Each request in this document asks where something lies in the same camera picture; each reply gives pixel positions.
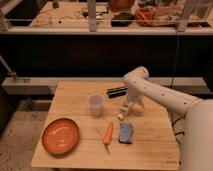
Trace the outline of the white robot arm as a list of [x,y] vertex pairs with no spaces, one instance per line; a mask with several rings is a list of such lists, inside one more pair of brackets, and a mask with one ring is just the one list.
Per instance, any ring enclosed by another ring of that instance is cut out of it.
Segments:
[[128,114],[132,104],[146,96],[185,118],[179,171],[213,171],[213,99],[201,99],[149,81],[149,72],[137,67],[123,76],[127,86],[122,105]]

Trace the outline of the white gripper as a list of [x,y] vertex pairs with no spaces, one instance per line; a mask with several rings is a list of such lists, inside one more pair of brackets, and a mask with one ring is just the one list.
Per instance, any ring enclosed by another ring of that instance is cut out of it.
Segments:
[[118,119],[123,120],[124,115],[128,115],[135,105],[139,105],[141,108],[144,107],[144,104],[141,100],[138,102],[124,102],[119,108],[119,112],[121,114],[118,114]]

